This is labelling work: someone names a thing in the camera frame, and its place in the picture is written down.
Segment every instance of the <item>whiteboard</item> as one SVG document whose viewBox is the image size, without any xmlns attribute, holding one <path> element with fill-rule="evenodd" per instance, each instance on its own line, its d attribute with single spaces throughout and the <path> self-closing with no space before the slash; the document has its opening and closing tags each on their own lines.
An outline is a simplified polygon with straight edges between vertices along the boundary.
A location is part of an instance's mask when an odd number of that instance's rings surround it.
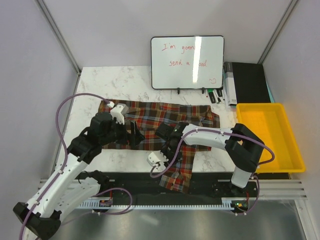
<svg viewBox="0 0 320 240">
<path fill-rule="evenodd" d="M 223 36 L 151 39 L 151 85 L 154 89 L 221 88 L 223 63 Z"/>
</svg>

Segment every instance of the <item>whiteboard frame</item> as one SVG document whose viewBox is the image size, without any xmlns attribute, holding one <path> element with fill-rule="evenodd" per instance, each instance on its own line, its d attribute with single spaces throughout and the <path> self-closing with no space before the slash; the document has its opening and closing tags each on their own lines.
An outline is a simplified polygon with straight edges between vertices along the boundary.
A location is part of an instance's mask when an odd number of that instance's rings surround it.
<svg viewBox="0 0 320 240">
<path fill-rule="evenodd" d="M 221 69 L 221 76 L 223 75 L 223 68 L 224 68 L 224 62 L 225 62 L 225 37 L 222 36 L 222 35 L 189 35 L 189 36 L 153 36 L 151 39 L 150 39 L 150 62 L 151 62 L 151 87 L 154 89 L 154 90 L 183 90 L 183 89 L 186 89 L 186 90 L 190 90 L 190 89 L 203 89 L 203 87 L 201 88 L 182 88 L 182 87 L 179 87 L 179 88 L 154 88 L 153 86 L 153 80 L 152 80 L 152 46 L 151 46 L 151 42 L 152 42 L 152 39 L 154 38 L 195 38 L 195 37 L 222 37 L 223 38 L 223 55 L 222 55 L 222 69 Z M 212 88 L 212 89 L 220 89 L 222 88 L 223 86 L 223 79 L 221 81 L 221 86 L 220 87 L 215 87 L 215 88 Z"/>
</svg>

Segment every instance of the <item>white wall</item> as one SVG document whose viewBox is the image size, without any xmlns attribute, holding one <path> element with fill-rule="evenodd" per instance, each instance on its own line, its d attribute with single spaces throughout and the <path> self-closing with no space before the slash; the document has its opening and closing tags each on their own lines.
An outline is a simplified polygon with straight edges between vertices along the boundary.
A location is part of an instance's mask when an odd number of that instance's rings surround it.
<svg viewBox="0 0 320 240">
<path fill-rule="evenodd" d="M 80 67 L 150 65 L 154 36 L 223 35 L 257 63 L 290 0 L 45 0 Z"/>
<path fill-rule="evenodd" d="M 275 101 L 283 103 L 306 164 L 299 175 L 320 229 L 320 1 L 299 1 L 264 62 Z"/>
<path fill-rule="evenodd" d="M 1 1 L 0 34 L 0 232 L 17 240 L 21 224 L 12 209 L 49 174 L 56 108 L 77 75 L 33 0 Z"/>
</svg>

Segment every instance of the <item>metal floor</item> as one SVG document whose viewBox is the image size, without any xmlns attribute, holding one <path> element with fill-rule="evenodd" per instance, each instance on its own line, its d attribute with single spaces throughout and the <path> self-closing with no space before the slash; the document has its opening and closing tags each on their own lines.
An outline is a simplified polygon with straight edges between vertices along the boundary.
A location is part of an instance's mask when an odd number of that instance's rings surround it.
<svg viewBox="0 0 320 240">
<path fill-rule="evenodd" d="M 76 209 L 66 219 L 88 210 Z M 304 240 L 294 201 L 259 201 L 247 216 L 218 210 L 133 210 L 89 214 L 62 226 L 52 240 Z"/>
</svg>

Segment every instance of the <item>red handwriting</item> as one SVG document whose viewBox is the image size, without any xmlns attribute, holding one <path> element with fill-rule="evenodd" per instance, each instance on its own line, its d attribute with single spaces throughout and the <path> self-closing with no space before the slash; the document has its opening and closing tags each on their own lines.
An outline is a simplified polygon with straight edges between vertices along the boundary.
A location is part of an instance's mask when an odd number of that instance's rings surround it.
<svg viewBox="0 0 320 240">
<path fill-rule="evenodd" d="M 180 59 L 178 61 L 170 61 L 169 66 L 183 66 L 183 61 Z M 204 62 L 199 62 L 199 67 L 206 67 L 207 66 L 207 60 L 205 60 Z"/>
<path fill-rule="evenodd" d="M 212 83 L 212 84 L 215 84 L 217 82 L 216 78 L 213 78 L 213 79 L 209 79 L 209 81 Z"/>
<path fill-rule="evenodd" d="M 166 50 L 166 49 L 169 49 L 169 48 L 167 47 L 167 44 L 168 44 L 168 43 L 163 44 L 163 45 L 164 45 L 164 49 L 162 49 L 162 51 L 164 51 L 164 50 Z M 176 49 L 176 46 L 175 46 L 175 45 L 170 45 L 170 49 Z"/>
<path fill-rule="evenodd" d="M 199 67 L 206 67 L 207 66 L 207 60 L 205 62 L 200 62 Z"/>
<path fill-rule="evenodd" d="M 178 65 L 182 65 L 181 59 L 180 61 L 170 61 L 169 66 L 178 66 Z"/>
<path fill-rule="evenodd" d="M 195 46 L 182 46 L 182 53 L 184 54 L 186 52 L 186 50 L 195 50 Z"/>
</svg>

